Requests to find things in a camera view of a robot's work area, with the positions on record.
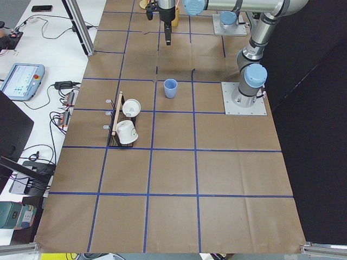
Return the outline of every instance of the connector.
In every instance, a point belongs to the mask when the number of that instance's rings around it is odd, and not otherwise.
[[[63,103],[66,106],[72,106],[75,98],[75,93],[71,91],[70,93],[67,93],[64,97]]]
[[[87,30],[89,30],[90,28],[93,28],[93,27],[95,27],[95,26],[92,26],[92,25],[87,25]],[[75,26],[72,26],[72,31],[75,33],[76,32],[76,28],[75,28]]]
[[[61,128],[67,127],[67,125],[69,124],[69,119],[70,111],[66,110],[64,113],[60,115],[58,126],[60,126]]]
[[[56,81],[54,83],[55,89],[70,89],[74,86],[74,82],[70,81]]]

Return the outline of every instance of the brown paper surface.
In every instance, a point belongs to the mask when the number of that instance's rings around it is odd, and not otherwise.
[[[180,5],[168,47],[158,15],[107,1],[35,238],[42,252],[296,253],[305,242],[267,100],[267,116],[224,114],[220,82],[238,80],[249,36],[214,36],[216,12],[189,18]],[[134,148],[107,146],[117,90],[142,106]]]

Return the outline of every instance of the screen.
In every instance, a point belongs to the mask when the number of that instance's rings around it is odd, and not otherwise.
[[[9,77],[3,92],[6,96],[25,96],[38,66],[17,65]]]

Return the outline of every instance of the smartphone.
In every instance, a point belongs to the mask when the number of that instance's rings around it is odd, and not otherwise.
[[[50,12],[52,11],[52,5],[34,5],[31,9],[32,12]]]

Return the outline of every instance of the wooden dowel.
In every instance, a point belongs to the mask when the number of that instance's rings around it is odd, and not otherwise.
[[[112,135],[115,135],[115,133],[116,133],[115,128],[116,128],[117,122],[118,122],[118,116],[119,116],[120,104],[121,104],[122,96],[123,96],[123,92],[121,91],[121,92],[119,92],[118,100],[117,100],[117,106],[116,106],[116,109],[115,109],[113,126],[112,126]]]

